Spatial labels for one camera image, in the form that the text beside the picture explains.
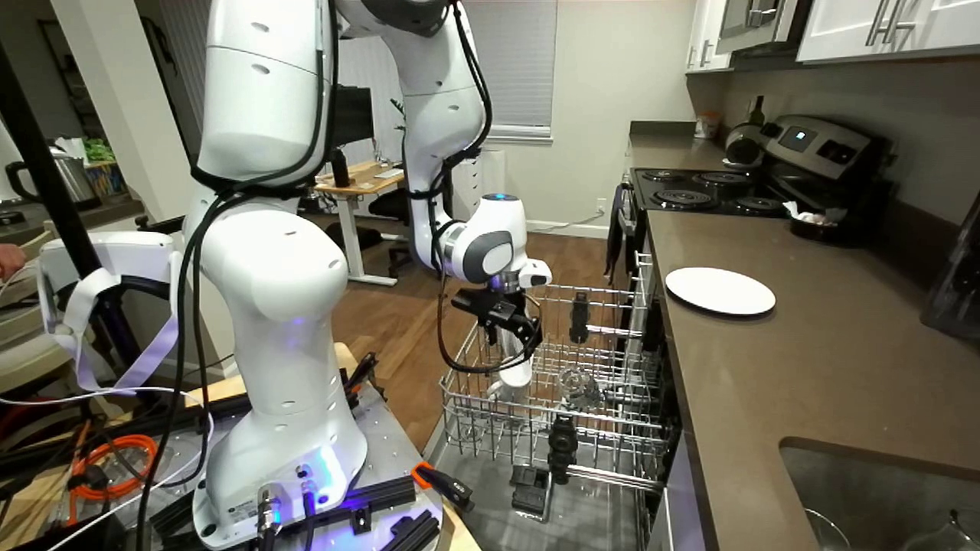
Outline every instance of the kitchen cabinet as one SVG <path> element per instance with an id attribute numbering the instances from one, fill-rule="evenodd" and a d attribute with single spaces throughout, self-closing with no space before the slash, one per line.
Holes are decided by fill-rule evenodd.
<path id="1" fill-rule="evenodd" d="M 980 45 L 980 0 L 924 0 L 917 6 L 917 27 L 907 27 L 907 45 L 928 49 L 977 49 Z"/>
<path id="2" fill-rule="evenodd" d="M 888 27 L 892 0 L 817 0 L 800 44 L 800 61 L 863 57 L 892 53 Z"/>
<path id="3" fill-rule="evenodd" d="M 725 18 L 725 0 L 699 0 L 694 18 L 694 38 L 687 49 L 688 74 L 711 74 L 728 66 L 728 53 L 721 53 L 721 31 Z"/>
<path id="4" fill-rule="evenodd" d="M 928 57 L 980 45 L 980 0 L 815 0 L 798 61 Z"/>

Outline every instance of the plate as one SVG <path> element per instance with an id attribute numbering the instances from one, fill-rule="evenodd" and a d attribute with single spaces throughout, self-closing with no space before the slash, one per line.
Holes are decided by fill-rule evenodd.
<path id="1" fill-rule="evenodd" d="M 716 265 L 682 265 L 668 272 L 668 287 L 688 306 L 721 315 L 763 315 L 776 306 L 772 287 L 763 281 L 716 270 Z"/>

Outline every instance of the gray countertop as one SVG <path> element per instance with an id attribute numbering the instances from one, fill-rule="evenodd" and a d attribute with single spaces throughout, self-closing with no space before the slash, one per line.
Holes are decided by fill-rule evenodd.
<path id="1" fill-rule="evenodd" d="M 778 298 L 761 317 L 688 308 L 668 291 L 673 380 L 721 547 L 815 547 L 787 438 L 980 470 L 980 355 L 919 320 L 922 295 L 867 252 L 784 220 L 651 214 L 655 270 L 738 270 Z"/>
<path id="2" fill-rule="evenodd" d="M 694 127 L 635 127 L 632 128 L 635 168 L 682 168 L 716 171 L 722 168 L 722 150 L 711 141 L 696 141 Z"/>

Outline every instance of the dishwasher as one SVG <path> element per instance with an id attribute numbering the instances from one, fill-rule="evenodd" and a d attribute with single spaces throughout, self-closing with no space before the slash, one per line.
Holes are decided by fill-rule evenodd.
<path id="1" fill-rule="evenodd" d="M 664 347 L 644 347 L 648 287 L 530 291 L 545 339 L 523 390 L 444 372 L 425 456 L 473 488 L 465 523 L 481 547 L 648 547 L 680 431 Z M 586 337 L 572 308 L 588 312 Z M 474 362 L 485 339 L 474 326 L 457 357 Z"/>

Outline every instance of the wire rack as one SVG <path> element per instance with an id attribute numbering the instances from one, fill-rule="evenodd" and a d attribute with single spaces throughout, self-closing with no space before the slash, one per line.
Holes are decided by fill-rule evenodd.
<path id="1" fill-rule="evenodd" d="M 588 298 L 588 339 L 570 343 L 570 308 Z M 533 357 L 523 390 L 499 378 L 448 369 L 444 438 L 461 456 L 502 460 L 550 467 L 556 423 L 572 423 L 575 456 L 570 478 L 632 491 L 659 491 L 673 428 L 662 423 L 664 390 L 655 386 L 664 363 L 639 352 L 636 315 L 644 298 L 616 287 L 551 284 L 533 291 L 545 343 Z M 473 328 L 457 357 L 478 362 L 486 332 Z"/>

